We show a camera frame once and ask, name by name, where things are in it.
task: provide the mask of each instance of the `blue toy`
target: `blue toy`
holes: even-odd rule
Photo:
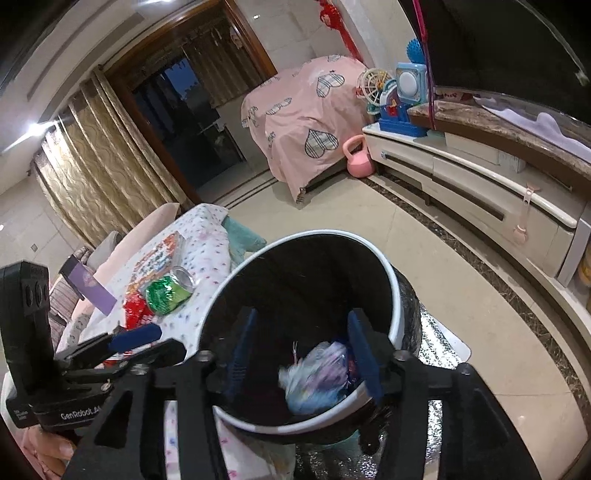
[[[407,54],[411,61],[424,60],[423,51],[416,39],[408,44]],[[426,101],[427,66],[422,63],[399,62],[396,80],[386,82],[380,97],[380,129],[412,137],[425,137],[427,129],[411,124],[407,110]]]
[[[423,65],[427,63],[425,61],[425,55],[423,54],[421,44],[416,38],[413,38],[410,42],[408,42],[407,57],[411,63],[422,63]]]

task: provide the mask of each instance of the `ceiling light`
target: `ceiling light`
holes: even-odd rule
[[[45,132],[47,131],[47,129],[49,127],[51,127],[53,125],[53,122],[46,122],[44,124],[32,124],[29,127],[29,130],[27,131],[27,135],[29,135],[30,137],[40,137],[43,134],[45,134]]]
[[[144,5],[150,4],[169,4],[170,2],[174,2],[174,0],[143,0],[139,2],[139,6],[143,7]]]
[[[31,137],[41,137],[41,136],[43,136],[45,134],[45,132],[47,132],[47,130],[49,130],[55,124],[56,124],[56,122],[44,122],[42,124],[32,124],[32,125],[30,125],[29,126],[29,129],[27,130],[27,133],[24,134],[23,136],[21,136],[18,140],[16,140],[15,142],[13,142],[12,144],[10,144],[9,146],[7,146],[4,150],[2,150],[2,153],[6,153],[12,147],[15,147],[19,143],[24,142],[28,138],[31,138]]]

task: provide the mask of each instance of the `marble countertop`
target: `marble countertop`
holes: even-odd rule
[[[469,128],[476,128],[486,131],[489,134],[494,134],[519,143],[556,160],[565,167],[574,170],[586,180],[591,181],[591,164],[519,127],[516,127],[513,124],[510,124],[479,106],[463,105],[461,103],[446,102],[443,100],[437,100],[435,104],[436,121],[450,122]],[[429,115],[428,104],[424,103],[412,107],[408,110],[408,114],[411,117],[427,119]]]

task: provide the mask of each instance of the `blue gripper pad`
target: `blue gripper pad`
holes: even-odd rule
[[[162,337],[162,330],[155,323],[142,325],[127,332],[115,335],[109,344],[109,349],[115,353],[125,353],[148,343],[156,342]]]
[[[347,316],[347,333],[353,348],[357,371],[374,402],[384,397],[380,379],[380,367],[394,354],[394,346],[388,336],[374,331],[362,309],[353,309]]]
[[[238,337],[234,351],[227,367],[226,376],[226,399],[234,400],[242,387],[242,382],[246,377],[246,369],[250,361],[252,352],[252,341],[254,337],[255,326],[258,320],[258,312],[255,309],[243,308],[239,316],[246,316],[246,324]]]

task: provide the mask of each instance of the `bed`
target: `bed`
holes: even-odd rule
[[[361,62],[341,55],[283,70],[249,93],[242,126],[267,157],[271,173],[296,202],[314,179],[343,158],[342,145],[370,122],[356,96]],[[342,169],[344,163],[332,170]]]

